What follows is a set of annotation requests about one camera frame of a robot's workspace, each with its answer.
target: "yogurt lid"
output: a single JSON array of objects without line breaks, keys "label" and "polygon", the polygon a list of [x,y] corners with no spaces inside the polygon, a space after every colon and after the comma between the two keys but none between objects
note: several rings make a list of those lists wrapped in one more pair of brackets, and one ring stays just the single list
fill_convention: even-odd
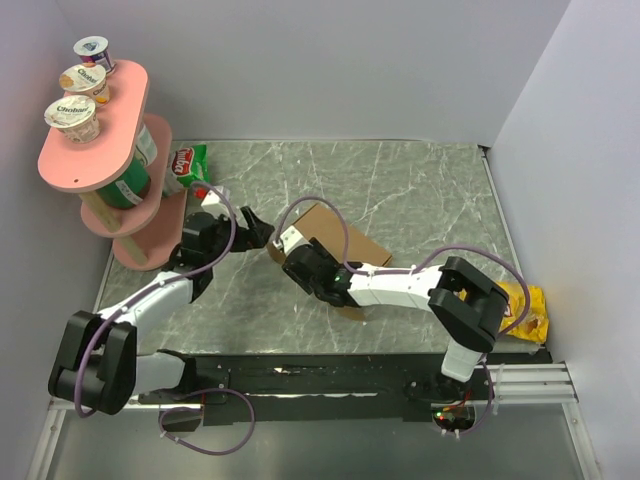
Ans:
[{"label": "yogurt lid", "polygon": [[104,37],[85,37],[78,40],[73,46],[76,55],[96,55],[104,52],[109,46],[109,41]]},{"label": "yogurt lid", "polygon": [[96,103],[84,95],[69,95],[53,102],[44,112],[51,127],[69,128],[84,123],[96,112]]},{"label": "yogurt lid", "polygon": [[68,68],[60,75],[60,86],[68,92],[84,92],[102,84],[107,71],[102,65],[82,63]]}]

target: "wire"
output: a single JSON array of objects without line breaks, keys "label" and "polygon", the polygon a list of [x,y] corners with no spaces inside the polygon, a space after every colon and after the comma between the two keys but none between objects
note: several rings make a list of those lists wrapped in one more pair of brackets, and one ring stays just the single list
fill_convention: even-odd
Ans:
[{"label": "wire", "polygon": [[462,399],[462,401],[456,403],[455,405],[451,405],[449,407],[444,407],[442,409],[443,412],[448,412],[451,410],[455,410],[457,408],[462,408],[465,406],[465,404],[467,403],[467,401],[471,398],[471,390],[467,390],[467,393],[465,393],[464,398]]},{"label": "wire", "polygon": [[164,417],[166,417],[170,413],[175,413],[175,412],[196,412],[196,409],[189,408],[189,407],[175,407],[161,413],[160,416],[158,417],[158,426],[160,427],[160,436],[166,437],[169,440],[173,440],[175,443],[182,445],[183,447],[186,447],[198,453],[203,453],[205,455],[213,455],[213,456],[229,455],[230,453],[237,452],[242,447],[244,447],[246,443],[249,441],[249,439],[251,438],[251,435],[253,435],[253,430],[256,428],[256,413],[255,413],[255,410],[253,409],[253,405],[251,405],[251,402],[246,397],[246,395],[243,395],[242,393],[236,390],[231,390],[230,388],[206,388],[204,390],[198,390],[196,392],[192,392],[188,395],[183,396],[182,398],[188,398],[196,395],[201,395],[201,394],[204,395],[206,393],[216,393],[216,392],[230,393],[231,395],[235,395],[236,397],[244,401],[244,403],[247,404],[247,407],[249,407],[249,415],[251,416],[251,420],[249,423],[249,430],[245,434],[244,438],[240,440],[240,442],[236,446],[231,447],[227,450],[207,450],[205,448],[198,447],[192,443],[189,443],[167,432],[167,430],[165,430],[165,428],[162,426],[162,420],[164,420]]},{"label": "wire", "polygon": [[514,267],[509,265],[509,263],[505,262],[503,259],[501,259],[497,255],[487,252],[486,250],[483,250],[481,248],[474,247],[473,245],[453,244],[453,245],[447,245],[444,247],[436,248],[433,252],[431,252],[427,256],[427,258],[425,258],[422,261],[422,263],[420,263],[410,271],[406,269],[394,269],[394,268],[388,268],[384,270],[375,270],[374,272],[365,272],[361,270],[356,270],[347,262],[347,253],[349,252],[349,228],[347,227],[347,222],[345,221],[344,217],[342,216],[340,211],[336,208],[336,206],[333,203],[331,203],[329,200],[325,198],[318,197],[316,195],[305,195],[295,200],[291,205],[289,205],[289,207],[282,214],[280,222],[278,222],[278,225],[276,227],[276,231],[274,233],[274,239],[276,242],[280,242],[280,236],[284,228],[284,223],[287,220],[287,217],[293,211],[293,209],[296,206],[298,206],[300,203],[308,200],[324,203],[327,207],[329,207],[329,209],[333,211],[333,213],[335,213],[336,217],[338,217],[338,220],[340,221],[340,226],[342,227],[342,233],[344,235],[344,247],[342,249],[342,264],[349,272],[353,273],[354,275],[369,275],[371,273],[373,275],[406,275],[408,273],[416,273],[424,269],[441,253],[448,252],[451,250],[464,250],[467,252],[472,252],[478,255],[482,255],[483,257],[486,257],[489,260],[494,261],[495,263],[500,265],[502,268],[507,270],[511,275],[513,275],[513,277],[517,280],[517,282],[520,284],[520,287],[522,288],[522,291],[524,294],[524,308],[522,309],[522,312],[520,313],[518,318],[515,320],[515,322],[513,322],[511,325],[501,330],[498,333],[497,338],[502,338],[508,332],[516,328],[518,325],[520,325],[524,321],[525,317],[527,316],[527,313],[529,312],[529,307],[531,306],[531,295],[529,294],[529,287],[527,287],[527,283],[525,282],[524,278],[522,278],[522,275],[520,275],[520,273]]},{"label": "wire", "polygon": [[[199,273],[201,273],[201,272],[203,272],[205,270],[208,270],[208,269],[214,267],[215,265],[220,263],[224,259],[224,257],[231,251],[231,247],[233,245],[233,241],[234,241],[235,235],[236,235],[236,220],[235,220],[235,214],[233,212],[233,208],[232,208],[231,204],[226,199],[226,197],[224,195],[222,195],[222,193],[220,193],[213,185],[211,185],[211,184],[209,184],[207,182],[196,181],[196,182],[193,182],[192,186],[200,186],[200,187],[203,187],[205,189],[208,189],[208,190],[214,192],[220,198],[220,201],[222,202],[222,204],[227,208],[227,210],[229,211],[229,217],[231,219],[231,233],[229,235],[229,241],[227,242],[227,245],[225,246],[225,248],[222,251],[222,253],[220,254],[220,256],[218,256],[215,260],[211,261],[207,265],[204,265],[204,266],[202,266],[200,268],[197,268],[197,269],[192,270],[190,272],[187,272],[185,274],[176,275],[175,277],[172,277],[172,278],[167,279],[165,281],[157,282],[157,283],[153,283],[151,285],[148,285],[144,289],[140,290],[133,297],[131,297],[124,305],[122,305],[118,310],[113,312],[107,319],[105,319],[102,322],[100,327],[98,327],[96,332],[93,334],[93,336],[89,340],[89,343],[88,343],[88,345],[87,345],[87,347],[86,347],[86,349],[85,349],[85,351],[84,351],[84,353],[82,355],[82,359],[80,361],[80,366],[78,367],[78,372],[77,372],[77,376],[76,376],[76,382],[75,382],[74,392],[73,392],[73,402],[74,402],[75,410],[76,410],[76,412],[78,413],[78,415],[81,418],[90,417],[91,415],[93,415],[96,412],[95,409],[91,409],[91,410],[88,410],[86,412],[82,409],[82,384],[83,384],[83,381],[84,381],[84,375],[86,373],[87,365],[89,364],[89,360],[91,359],[91,353],[95,349],[100,337],[107,330],[107,328],[109,328],[109,326],[113,322],[115,322],[124,313],[126,313],[128,311],[128,309],[130,309],[133,306],[135,306],[139,301],[141,301],[143,298],[145,298],[150,293],[154,292],[155,290],[157,290],[159,288],[162,288],[166,284],[171,284],[171,283],[177,282],[177,281],[179,281],[179,280],[181,280],[183,278],[192,277],[194,275],[197,275],[197,274],[199,274]],[[324,199],[322,197],[318,197],[318,196],[314,196],[314,195],[307,195],[307,196],[303,196],[303,197],[297,199],[291,205],[289,205],[287,210],[284,212],[280,222],[278,223],[278,226],[277,226],[276,231],[275,231],[275,240],[277,242],[280,241],[280,236],[282,234],[282,229],[284,227],[284,223],[285,223],[287,217],[289,216],[289,214],[293,211],[293,209],[297,205],[299,205],[301,202],[307,201],[307,200],[315,200],[315,201],[319,201],[321,203],[324,203],[325,205],[327,205],[333,211],[333,213],[335,213],[335,215],[338,217],[338,220],[340,221],[340,224],[341,224],[341,227],[342,227],[342,231],[343,231],[343,234],[344,234],[344,248],[343,248],[343,251],[342,251],[342,259],[343,259],[342,262],[343,262],[343,265],[345,266],[345,268],[349,272],[351,272],[351,273],[353,273],[355,275],[368,275],[369,274],[368,272],[358,271],[358,270],[354,269],[353,267],[351,267],[347,263],[347,253],[349,251],[349,229],[347,227],[347,223],[344,220],[344,217],[341,215],[340,211],[330,201],[328,201],[328,200],[326,200],[326,199]],[[435,257],[437,257],[438,255],[440,255],[443,252],[450,251],[450,250],[466,250],[466,251],[469,251],[469,252],[473,252],[473,253],[482,255],[482,256],[484,256],[486,258],[489,258],[490,260],[493,260],[494,262],[498,263],[499,265],[501,265],[503,268],[505,268],[507,271],[509,271],[509,273],[511,273],[516,278],[516,280],[518,281],[518,283],[520,284],[520,286],[523,289],[524,297],[525,297],[525,305],[524,305],[524,308],[523,308],[521,314],[516,319],[516,321],[513,322],[507,328],[505,328],[502,331],[500,331],[498,333],[498,338],[504,336],[507,332],[509,332],[510,330],[516,328],[524,320],[524,318],[526,317],[526,314],[529,311],[529,307],[530,307],[530,304],[531,304],[531,296],[529,294],[529,289],[527,287],[527,284],[525,283],[525,281],[522,278],[522,276],[511,265],[509,265],[507,262],[502,260],[500,257],[498,257],[496,255],[493,255],[492,253],[489,253],[489,252],[487,252],[485,250],[482,250],[482,249],[480,249],[478,247],[474,247],[474,246],[470,246],[470,245],[462,245],[462,244],[449,245],[449,246],[440,247],[440,248],[435,249],[433,252],[431,252],[430,255],[428,255],[423,260],[422,263],[420,263],[413,270],[411,270],[411,273],[419,272],[420,270],[424,269],[429,263],[431,263],[431,261],[433,261],[433,259]],[[410,273],[410,272],[407,271],[406,269],[385,269],[385,270],[379,270],[379,271],[374,272],[374,275],[398,275],[398,274],[407,274],[407,273]],[[491,380],[491,375],[489,373],[489,370],[488,370],[488,368],[486,366],[485,361],[486,361],[486,355],[484,355],[481,358],[481,362],[482,362],[483,368],[484,368],[484,370],[485,370],[485,372],[487,374],[487,379],[488,379],[488,384],[489,384],[489,400],[487,402],[487,407],[486,407],[484,413],[482,414],[482,416],[480,417],[480,419],[470,429],[462,432],[462,434],[468,434],[471,431],[475,430],[480,424],[482,424],[484,422],[485,418],[486,418],[486,415],[487,415],[488,411],[490,411],[490,409],[491,409],[493,396],[494,396],[493,382]],[[226,393],[230,393],[232,395],[239,396],[249,406],[249,410],[251,412],[251,426],[249,428],[249,432],[247,433],[247,436],[245,436],[245,438],[236,447],[233,447],[232,449],[229,449],[229,450],[225,450],[223,452],[213,452],[213,451],[210,451],[210,450],[201,449],[199,447],[191,445],[190,443],[185,442],[182,439],[178,439],[177,437],[174,437],[173,435],[169,434],[166,431],[164,431],[164,432],[165,432],[165,434],[167,436],[169,436],[169,438],[172,438],[177,443],[180,443],[181,445],[183,445],[183,446],[185,446],[187,448],[190,448],[192,450],[195,450],[197,452],[204,453],[204,454],[207,454],[207,455],[227,455],[229,453],[233,453],[233,452],[237,451],[238,449],[240,449],[249,440],[249,438],[251,437],[251,434],[253,433],[253,430],[255,428],[255,413],[254,413],[254,410],[253,410],[253,406],[251,405],[251,402],[249,402],[249,399],[246,398],[241,393],[236,392],[235,390],[230,390],[230,389],[199,390],[197,392],[193,392],[189,396],[197,395],[197,394],[201,394],[201,393],[206,393],[206,392],[213,392],[213,391],[225,391]],[[163,415],[161,415],[161,417],[159,419],[159,422],[161,422],[162,419],[164,418],[164,416],[167,415],[170,411],[177,411],[177,410],[181,410],[181,409],[182,410],[188,410],[188,411],[192,411],[193,410],[193,409],[190,409],[188,407],[177,407],[177,408],[169,410],[169,411],[165,412]]]},{"label": "wire", "polygon": [[489,388],[489,396],[487,398],[487,406],[484,408],[484,411],[482,412],[482,415],[480,415],[480,418],[476,421],[476,423],[474,423],[470,428],[460,432],[460,435],[469,435],[471,432],[477,430],[480,427],[480,425],[482,425],[485,422],[485,420],[489,416],[489,413],[493,410],[493,398],[494,398],[493,380],[491,380],[491,372],[487,368],[486,361],[482,362],[482,368],[484,369],[484,373],[487,376],[487,385],[488,385],[488,388]]},{"label": "wire", "polygon": [[82,359],[80,360],[80,366],[78,367],[78,373],[76,376],[76,383],[73,390],[73,404],[76,412],[81,418],[87,418],[93,415],[94,413],[96,413],[95,409],[91,409],[88,411],[84,411],[82,409],[82,383],[84,381],[84,375],[87,370],[87,365],[89,364],[89,360],[91,359],[91,353],[96,348],[96,345],[100,337],[107,330],[107,328],[109,328],[109,326],[113,322],[115,322],[118,318],[120,318],[123,313],[127,312],[128,309],[132,308],[134,305],[136,305],[140,300],[145,298],[150,293],[154,292],[159,288],[162,288],[166,284],[177,282],[179,280],[182,280],[183,278],[193,277],[194,275],[198,275],[199,273],[202,273],[216,266],[231,251],[231,246],[233,245],[233,240],[235,239],[235,236],[236,236],[236,216],[233,213],[233,207],[229,203],[229,200],[227,200],[227,198],[210,183],[196,181],[196,182],[193,182],[191,185],[196,187],[200,186],[208,190],[211,190],[220,198],[220,201],[223,203],[223,205],[227,207],[227,210],[229,211],[229,217],[231,219],[231,233],[229,235],[229,241],[227,242],[227,245],[225,246],[220,256],[218,256],[218,258],[216,258],[215,260],[211,261],[207,265],[204,265],[203,267],[197,268],[190,272],[187,272],[181,275],[176,275],[175,277],[171,277],[163,282],[156,282],[151,285],[148,285],[147,287],[143,288],[138,293],[136,293],[133,297],[131,297],[122,307],[120,307],[118,310],[113,312],[105,321],[102,322],[102,324],[96,330],[96,333],[94,333],[93,336],[91,337],[91,340],[89,340],[87,348],[85,349],[84,354],[82,355]]}]

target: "green snack bag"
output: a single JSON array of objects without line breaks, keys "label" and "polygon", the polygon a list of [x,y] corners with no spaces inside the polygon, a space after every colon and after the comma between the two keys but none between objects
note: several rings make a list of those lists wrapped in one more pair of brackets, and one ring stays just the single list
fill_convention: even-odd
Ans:
[{"label": "green snack bag", "polygon": [[196,180],[210,182],[207,169],[207,146],[194,145],[189,148],[181,148],[169,157],[167,174],[164,177],[162,195],[169,197],[174,193],[189,188]]}]

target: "chip bag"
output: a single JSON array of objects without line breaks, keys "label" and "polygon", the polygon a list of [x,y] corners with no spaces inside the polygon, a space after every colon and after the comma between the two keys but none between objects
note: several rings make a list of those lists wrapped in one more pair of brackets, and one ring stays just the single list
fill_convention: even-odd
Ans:
[{"label": "chip bag", "polygon": [[[504,330],[518,318],[524,308],[524,293],[520,284],[498,282],[505,292],[509,294],[507,311],[504,313],[500,330]],[[536,343],[544,343],[547,340],[549,331],[549,318],[544,301],[544,294],[540,287],[529,285],[531,295],[531,307],[529,313],[520,325],[511,330],[508,335],[512,335],[523,340],[530,340]]]},{"label": "chip bag", "polygon": [[[167,174],[164,177],[164,187],[162,195],[169,197],[178,193],[197,180],[211,182],[209,170],[207,169],[207,146],[194,145],[188,148],[181,148],[169,156]],[[198,188],[196,197],[204,198],[207,190]]]}]

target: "yellow chip bag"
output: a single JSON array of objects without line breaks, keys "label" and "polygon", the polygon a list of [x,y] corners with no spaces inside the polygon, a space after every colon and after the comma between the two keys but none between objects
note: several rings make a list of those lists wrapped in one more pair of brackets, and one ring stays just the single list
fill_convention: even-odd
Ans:
[{"label": "yellow chip bag", "polygon": [[[507,311],[504,313],[504,318],[500,325],[500,330],[504,330],[515,322],[522,312],[524,308],[524,293],[518,283],[498,282],[498,285],[509,294]],[[549,331],[549,318],[547,317],[544,294],[540,287],[532,285],[529,285],[529,294],[531,295],[529,313],[527,313],[522,323],[511,330],[508,335],[536,343],[544,343],[547,341],[547,332]]]}]

